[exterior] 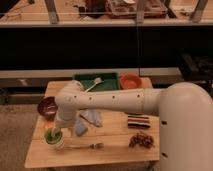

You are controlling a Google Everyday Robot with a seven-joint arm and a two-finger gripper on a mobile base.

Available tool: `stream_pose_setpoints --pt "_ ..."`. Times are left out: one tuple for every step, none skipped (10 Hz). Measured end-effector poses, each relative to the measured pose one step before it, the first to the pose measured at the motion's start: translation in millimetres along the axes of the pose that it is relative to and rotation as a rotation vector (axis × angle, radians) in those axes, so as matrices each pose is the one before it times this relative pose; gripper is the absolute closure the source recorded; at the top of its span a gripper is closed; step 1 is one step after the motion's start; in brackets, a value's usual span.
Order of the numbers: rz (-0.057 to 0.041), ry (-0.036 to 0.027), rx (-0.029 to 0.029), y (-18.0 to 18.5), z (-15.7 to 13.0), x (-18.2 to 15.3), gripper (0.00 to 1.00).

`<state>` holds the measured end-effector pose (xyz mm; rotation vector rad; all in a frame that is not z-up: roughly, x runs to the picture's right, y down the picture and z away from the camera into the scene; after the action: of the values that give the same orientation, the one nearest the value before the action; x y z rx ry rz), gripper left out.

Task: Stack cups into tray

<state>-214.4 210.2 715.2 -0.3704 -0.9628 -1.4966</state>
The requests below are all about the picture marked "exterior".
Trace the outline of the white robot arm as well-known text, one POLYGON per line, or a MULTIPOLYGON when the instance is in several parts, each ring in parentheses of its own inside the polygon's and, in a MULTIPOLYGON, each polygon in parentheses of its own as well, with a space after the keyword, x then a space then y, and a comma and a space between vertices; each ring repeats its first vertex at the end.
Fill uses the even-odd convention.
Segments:
POLYGON ((73 125, 81 109, 159 116, 161 171, 213 171, 213 99, 200 86, 85 92, 69 82, 55 96, 58 128, 73 125))

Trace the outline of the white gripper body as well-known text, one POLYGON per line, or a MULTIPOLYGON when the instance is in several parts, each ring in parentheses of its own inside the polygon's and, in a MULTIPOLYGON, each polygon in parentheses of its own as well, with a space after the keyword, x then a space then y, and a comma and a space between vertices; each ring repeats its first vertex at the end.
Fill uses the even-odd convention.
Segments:
POLYGON ((59 115, 55 116, 55 126, 58 128, 73 128, 76 122, 76 117, 71 119, 62 119, 59 115))

